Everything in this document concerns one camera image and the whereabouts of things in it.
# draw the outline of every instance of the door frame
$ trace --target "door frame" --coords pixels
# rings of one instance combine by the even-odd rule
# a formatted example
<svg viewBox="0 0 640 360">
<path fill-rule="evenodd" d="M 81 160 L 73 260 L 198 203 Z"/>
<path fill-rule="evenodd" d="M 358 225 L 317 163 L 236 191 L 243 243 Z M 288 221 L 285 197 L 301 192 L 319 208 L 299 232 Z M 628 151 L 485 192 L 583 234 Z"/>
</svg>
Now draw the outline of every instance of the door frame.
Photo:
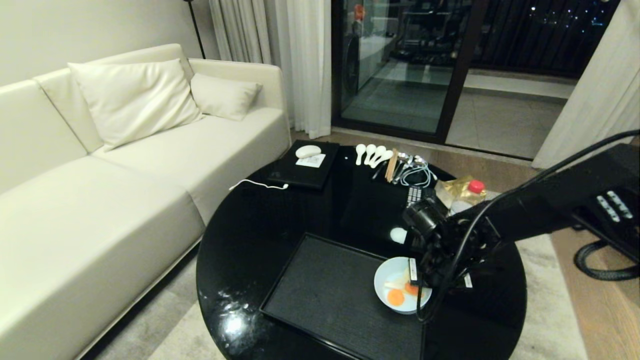
<svg viewBox="0 0 640 360">
<path fill-rule="evenodd" d="M 435 133 L 423 133 L 399 127 L 373 124 L 361 120 L 345 119 L 341 114 L 342 102 L 342 51 L 344 39 L 344 0 L 332 0 L 331 45 L 332 45 L 332 125 L 347 129 L 368 131 L 399 138 L 444 144 L 447 141 L 453 115 L 467 78 L 467 72 L 474 56 L 474 49 L 480 40 L 480 31 L 489 0 L 473 0 L 465 34 L 453 67 L 451 81 L 447 88 Z"/>
</svg>

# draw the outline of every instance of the black round table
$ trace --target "black round table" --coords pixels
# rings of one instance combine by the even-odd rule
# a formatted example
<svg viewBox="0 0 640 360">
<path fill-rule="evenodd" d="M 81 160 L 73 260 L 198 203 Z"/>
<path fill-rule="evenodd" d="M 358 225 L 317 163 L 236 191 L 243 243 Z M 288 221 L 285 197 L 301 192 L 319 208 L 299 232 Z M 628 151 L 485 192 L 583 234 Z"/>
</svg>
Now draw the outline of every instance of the black round table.
<svg viewBox="0 0 640 360">
<path fill-rule="evenodd" d="M 407 188 L 372 181 L 374 171 L 355 166 L 355 157 L 353 147 L 340 148 L 322 191 L 243 183 L 215 212 L 200 244 L 196 284 L 206 326 L 227 359 L 347 358 L 259 308 L 305 232 L 386 258 L 405 256 L 390 230 L 404 226 Z M 430 167 L 439 179 L 453 179 Z M 250 179 L 266 182 L 272 168 Z M 526 311 L 524 269 L 512 243 L 485 264 L 494 271 L 474 277 L 472 291 L 447 294 L 427 328 L 424 359 L 511 355 Z"/>
</svg>

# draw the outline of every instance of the white curtain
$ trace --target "white curtain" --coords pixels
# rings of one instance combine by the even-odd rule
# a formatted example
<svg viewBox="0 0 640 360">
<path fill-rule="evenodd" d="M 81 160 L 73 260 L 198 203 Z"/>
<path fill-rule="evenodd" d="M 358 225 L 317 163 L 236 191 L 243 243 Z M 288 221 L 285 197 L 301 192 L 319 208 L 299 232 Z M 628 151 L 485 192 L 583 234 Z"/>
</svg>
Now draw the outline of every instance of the white curtain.
<svg viewBox="0 0 640 360">
<path fill-rule="evenodd" d="M 276 1 L 289 115 L 315 139 L 331 133 L 331 1 Z"/>
<path fill-rule="evenodd" d="M 271 63 L 264 0 L 209 0 L 221 60 Z"/>
<path fill-rule="evenodd" d="M 532 165 L 550 167 L 639 127 L 640 0 L 624 0 Z"/>
</svg>

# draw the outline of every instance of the white computer mouse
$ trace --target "white computer mouse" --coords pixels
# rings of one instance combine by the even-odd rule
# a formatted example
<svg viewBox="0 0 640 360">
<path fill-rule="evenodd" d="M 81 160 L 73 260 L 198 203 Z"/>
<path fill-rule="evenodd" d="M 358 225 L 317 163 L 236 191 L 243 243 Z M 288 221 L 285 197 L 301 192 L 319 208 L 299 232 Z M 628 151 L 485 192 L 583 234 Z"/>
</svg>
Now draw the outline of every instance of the white computer mouse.
<svg viewBox="0 0 640 360">
<path fill-rule="evenodd" d="M 322 154 L 322 150 L 315 145 L 305 145 L 296 150 L 296 156 L 298 159 L 309 158 L 320 154 Z"/>
</svg>

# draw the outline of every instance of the white sofa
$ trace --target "white sofa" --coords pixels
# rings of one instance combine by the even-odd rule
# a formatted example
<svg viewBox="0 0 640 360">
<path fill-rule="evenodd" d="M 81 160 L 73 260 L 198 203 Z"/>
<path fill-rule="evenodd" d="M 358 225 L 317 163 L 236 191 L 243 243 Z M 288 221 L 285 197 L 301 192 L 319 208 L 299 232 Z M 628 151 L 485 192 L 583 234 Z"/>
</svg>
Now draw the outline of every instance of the white sofa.
<svg viewBox="0 0 640 360">
<path fill-rule="evenodd" d="M 69 69 L 0 88 L 0 359 L 81 357 L 197 244 L 228 188 L 291 145 L 278 67 L 175 44 L 94 63 L 176 58 L 188 79 L 262 83 L 247 117 L 104 152 Z"/>
</svg>

